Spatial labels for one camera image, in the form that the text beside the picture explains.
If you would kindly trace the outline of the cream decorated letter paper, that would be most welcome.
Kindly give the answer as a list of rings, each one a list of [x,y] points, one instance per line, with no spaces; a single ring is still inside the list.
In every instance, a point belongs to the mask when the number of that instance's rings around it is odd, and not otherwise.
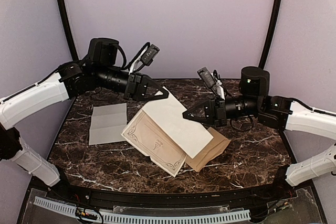
[[[175,177],[187,157],[194,158],[213,139],[200,123],[183,118],[186,108],[172,94],[147,102],[121,136],[165,172]]]

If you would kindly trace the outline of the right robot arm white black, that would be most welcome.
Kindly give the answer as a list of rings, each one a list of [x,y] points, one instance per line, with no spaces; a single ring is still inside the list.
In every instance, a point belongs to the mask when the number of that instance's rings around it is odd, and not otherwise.
[[[239,96],[231,95],[216,71],[206,67],[198,75],[214,97],[183,112],[183,118],[211,127],[232,125],[234,120],[257,119],[280,131],[300,131],[335,139],[335,113],[308,106],[295,98],[269,96],[270,73],[259,67],[241,70]]]

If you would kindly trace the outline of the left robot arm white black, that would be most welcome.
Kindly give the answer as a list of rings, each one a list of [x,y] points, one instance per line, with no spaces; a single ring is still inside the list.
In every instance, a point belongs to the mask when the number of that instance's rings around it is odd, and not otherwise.
[[[162,86],[140,73],[159,53],[159,48],[145,43],[131,61],[127,61],[119,42],[93,38],[87,55],[60,65],[44,79],[1,99],[1,159],[10,160],[27,173],[53,187],[63,201],[74,197],[74,189],[61,170],[35,152],[20,136],[15,125],[53,104],[76,98],[96,88],[122,93],[125,100],[154,101],[169,96]]]

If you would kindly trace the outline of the brown paper envelope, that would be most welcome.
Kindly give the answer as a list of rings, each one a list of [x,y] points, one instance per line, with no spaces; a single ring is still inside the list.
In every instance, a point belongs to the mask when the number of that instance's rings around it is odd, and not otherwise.
[[[209,127],[207,130],[213,139],[194,158],[187,156],[185,161],[196,172],[200,172],[208,162],[220,156],[231,143],[231,140],[214,128]]]

